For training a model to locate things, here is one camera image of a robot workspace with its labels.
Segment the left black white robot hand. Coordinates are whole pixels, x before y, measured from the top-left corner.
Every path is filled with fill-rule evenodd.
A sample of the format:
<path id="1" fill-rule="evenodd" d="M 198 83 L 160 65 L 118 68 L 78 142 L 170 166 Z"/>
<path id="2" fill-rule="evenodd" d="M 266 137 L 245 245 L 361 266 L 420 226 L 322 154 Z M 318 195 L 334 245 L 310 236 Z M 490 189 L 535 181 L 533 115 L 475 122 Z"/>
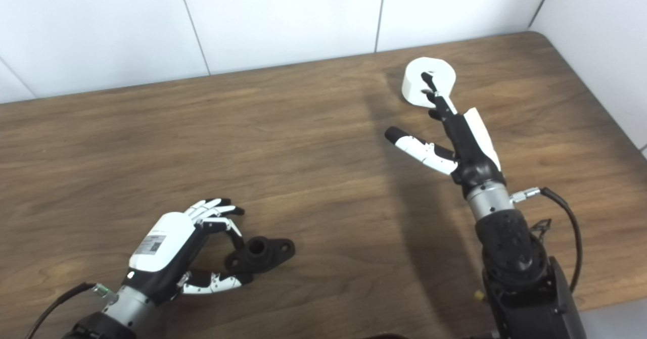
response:
<path id="1" fill-rule="evenodd" d="M 252 274 L 190 270 L 213 234 L 226 233 L 235 249 L 244 246 L 240 230 L 229 218 L 244 213 L 224 198 L 200 200 L 184 212 L 165 213 L 131 255 L 122 285 L 159 306 L 179 295 L 210 295 L 252 283 Z"/>

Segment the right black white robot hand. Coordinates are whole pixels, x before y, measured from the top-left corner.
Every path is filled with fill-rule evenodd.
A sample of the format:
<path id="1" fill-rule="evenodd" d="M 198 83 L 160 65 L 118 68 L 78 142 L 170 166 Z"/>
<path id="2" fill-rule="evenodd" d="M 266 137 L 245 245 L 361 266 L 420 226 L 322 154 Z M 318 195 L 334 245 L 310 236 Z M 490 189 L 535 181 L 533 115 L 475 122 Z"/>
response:
<path id="1" fill-rule="evenodd" d="M 462 187 L 463 196 L 489 182 L 507 185 L 478 111 L 471 108 L 464 114 L 458 113 L 435 86 L 431 73 L 423 72 L 421 78 L 428 86 L 425 95 L 434 105 L 428 115 L 442 123 L 453 149 L 426 142 L 395 126 L 385 131 L 386 139 L 428 168 L 450 175 L 453 182 Z"/>

